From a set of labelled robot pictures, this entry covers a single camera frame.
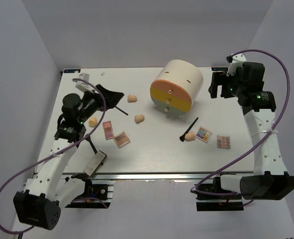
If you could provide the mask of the beige makeup sponge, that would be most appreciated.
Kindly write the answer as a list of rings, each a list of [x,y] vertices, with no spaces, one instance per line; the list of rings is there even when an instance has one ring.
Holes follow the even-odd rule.
[[[135,103],[135,102],[137,102],[137,100],[138,100],[138,98],[135,95],[128,95],[128,97],[127,97],[127,101],[129,103]]]
[[[139,124],[141,122],[143,122],[145,120],[145,116],[144,115],[136,115],[134,117],[134,121],[136,124]]]
[[[98,123],[98,120],[97,118],[95,117],[92,117],[90,120],[89,120],[89,127],[95,127]]]
[[[196,134],[193,131],[190,131],[185,135],[185,141],[193,141],[195,140],[195,138],[196,138]]]

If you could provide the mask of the pink blush palette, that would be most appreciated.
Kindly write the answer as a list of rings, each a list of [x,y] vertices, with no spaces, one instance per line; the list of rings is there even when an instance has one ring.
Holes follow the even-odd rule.
[[[114,133],[113,133],[111,121],[105,121],[102,123],[102,125],[103,125],[105,139],[106,140],[113,139]]]

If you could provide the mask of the cream round drawer organizer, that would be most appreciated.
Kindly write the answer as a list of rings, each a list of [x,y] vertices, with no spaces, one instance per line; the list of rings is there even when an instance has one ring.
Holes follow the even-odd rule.
[[[181,118],[191,110],[202,86],[203,75],[198,67],[171,60],[151,83],[150,97],[160,111]]]

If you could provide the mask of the yellow drawer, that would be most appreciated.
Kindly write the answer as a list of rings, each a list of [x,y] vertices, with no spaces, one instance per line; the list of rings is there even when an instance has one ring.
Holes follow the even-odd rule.
[[[161,91],[157,88],[150,88],[150,96],[154,104],[160,105],[164,103],[166,107],[172,106],[185,113],[189,112],[192,107],[192,100],[190,95],[186,91]]]

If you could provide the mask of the brown eyeshadow palette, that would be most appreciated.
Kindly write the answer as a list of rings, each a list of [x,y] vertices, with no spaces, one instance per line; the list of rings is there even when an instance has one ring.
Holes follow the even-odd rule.
[[[115,141],[118,148],[122,148],[125,145],[130,143],[130,139],[124,131],[122,133],[116,135],[114,137],[114,141]]]

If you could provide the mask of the peach top drawer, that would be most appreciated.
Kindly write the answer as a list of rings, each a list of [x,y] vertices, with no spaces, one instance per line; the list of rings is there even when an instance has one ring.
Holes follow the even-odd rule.
[[[186,101],[191,100],[189,93],[184,88],[167,80],[155,80],[151,84],[151,87],[166,93],[171,90],[171,94],[173,94],[173,96],[180,99],[185,99]]]

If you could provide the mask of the colourful glitter eyeshadow palette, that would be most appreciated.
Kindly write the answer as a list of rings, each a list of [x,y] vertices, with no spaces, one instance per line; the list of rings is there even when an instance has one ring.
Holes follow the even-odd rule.
[[[203,141],[205,143],[209,142],[211,136],[212,136],[212,132],[205,129],[202,126],[196,132],[196,138],[198,138],[199,140],[201,140],[201,141]]]

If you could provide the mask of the silver rectangular makeup case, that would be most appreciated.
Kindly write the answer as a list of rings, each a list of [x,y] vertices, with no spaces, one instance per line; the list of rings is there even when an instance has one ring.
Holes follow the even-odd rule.
[[[101,166],[104,160],[107,158],[107,155],[99,150],[95,156],[91,159],[88,165],[84,168],[83,172],[88,176],[93,175],[97,169]]]

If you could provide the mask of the nude nine-pan eyeshadow palette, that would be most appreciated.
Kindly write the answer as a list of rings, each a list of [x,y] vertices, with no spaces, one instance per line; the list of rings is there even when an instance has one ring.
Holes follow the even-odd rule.
[[[217,142],[217,148],[221,148],[221,149],[230,149],[231,148],[230,136],[217,135],[216,142]]]

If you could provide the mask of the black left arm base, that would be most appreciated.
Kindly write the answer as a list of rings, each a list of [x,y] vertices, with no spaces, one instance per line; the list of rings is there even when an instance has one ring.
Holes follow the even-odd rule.
[[[77,196],[66,208],[107,209],[113,196],[113,184],[100,180],[85,180],[84,192]]]

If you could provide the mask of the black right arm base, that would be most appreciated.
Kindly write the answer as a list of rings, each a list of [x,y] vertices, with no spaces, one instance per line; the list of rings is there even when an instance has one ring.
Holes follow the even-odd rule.
[[[241,195],[226,195],[230,191],[223,190],[220,185],[220,177],[213,177],[212,181],[204,182],[198,187],[194,185],[191,193],[196,195],[196,209],[198,212],[227,212],[243,211]]]

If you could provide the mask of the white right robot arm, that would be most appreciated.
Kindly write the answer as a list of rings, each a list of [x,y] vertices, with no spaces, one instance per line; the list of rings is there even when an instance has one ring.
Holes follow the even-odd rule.
[[[239,193],[246,200],[281,200],[294,189],[294,176],[289,175],[281,158],[275,126],[276,103],[272,92],[264,91],[265,67],[261,63],[246,62],[233,75],[214,72],[208,89],[217,97],[218,86],[223,98],[236,97],[241,106],[252,144],[254,170],[252,176],[222,174],[213,184],[217,198],[230,192]]]

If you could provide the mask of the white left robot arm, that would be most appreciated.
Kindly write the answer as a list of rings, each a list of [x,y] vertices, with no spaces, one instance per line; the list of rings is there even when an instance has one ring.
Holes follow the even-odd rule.
[[[78,196],[86,199],[92,195],[92,185],[82,179],[70,179],[60,191],[56,189],[67,163],[78,149],[76,142],[90,141],[90,137],[85,136],[85,122],[96,111],[113,109],[124,96],[122,92],[107,90],[100,84],[96,89],[96,93],[91,89],[84,90],[82,97],[70,93],[63,98],[50,159],[43,162],[28,187],[13,198],[21,223],[52,230],[64,207]]]

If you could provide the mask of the black small makeup brush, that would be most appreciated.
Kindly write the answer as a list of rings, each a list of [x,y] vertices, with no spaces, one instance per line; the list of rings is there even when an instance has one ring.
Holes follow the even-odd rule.
[[[194,124],[197,122],[198,120],[198,117],[194,120],[194,122],[188,127],[188,129],[184,132],[183,135],[181,135],[179,137],[180,141],[181,142],[184,142],[185,141],[185,136],[190,132],[190,130],[192,129],[192,127],[194,126]]]

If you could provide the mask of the blue logo sticker right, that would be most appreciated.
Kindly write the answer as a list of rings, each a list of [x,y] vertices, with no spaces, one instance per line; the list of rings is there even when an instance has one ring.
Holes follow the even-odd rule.
[[[211,70],[214,72],[224,72],[224,71],[228,71],[227,67],[211,67]]]

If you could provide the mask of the blue logo sticker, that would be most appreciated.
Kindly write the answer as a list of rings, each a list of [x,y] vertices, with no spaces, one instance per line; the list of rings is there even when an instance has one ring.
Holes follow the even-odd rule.
[[[211,67],[211,70],[214,72],[224,72],[224,71],[228,71],[227,67]]]
[[[70,73],[79,73],[81,70],[80,69],[65,69],[63,71],[64,74],[70,74]]]

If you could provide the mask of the thin black eyeliner brush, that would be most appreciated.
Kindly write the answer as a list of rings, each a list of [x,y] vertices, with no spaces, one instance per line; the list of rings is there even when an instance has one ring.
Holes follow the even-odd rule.
[[[127,112],[125,112],[124,110],[120,109],[119,107],[115,107],[117,110],[119,110],[120,112],[122,112],[123,114],[125,114],[126,116],[128,116],[129,114]]]

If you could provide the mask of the blue logo sticker left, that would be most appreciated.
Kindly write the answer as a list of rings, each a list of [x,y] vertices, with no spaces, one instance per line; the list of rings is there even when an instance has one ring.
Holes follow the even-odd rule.
[[[65,69],[63,71],[64,74],[70,74],[70,73],[79,73],[81,70],[80,69]]]

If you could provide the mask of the grey-green bottom drawer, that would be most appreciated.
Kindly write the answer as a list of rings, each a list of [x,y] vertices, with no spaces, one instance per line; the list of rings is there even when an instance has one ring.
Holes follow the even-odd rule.
[[[159,101],[157,99],[152,98],[154,105],[156,107],[156,109],[158,111],[161,111],[167,115],[169,115],[170,117],[183,117],[184,115],[186,115],[186,112],[183,112],[182,110],[179,110],[173,106],[170,106],[167,103],[164,103],[162,101]]]

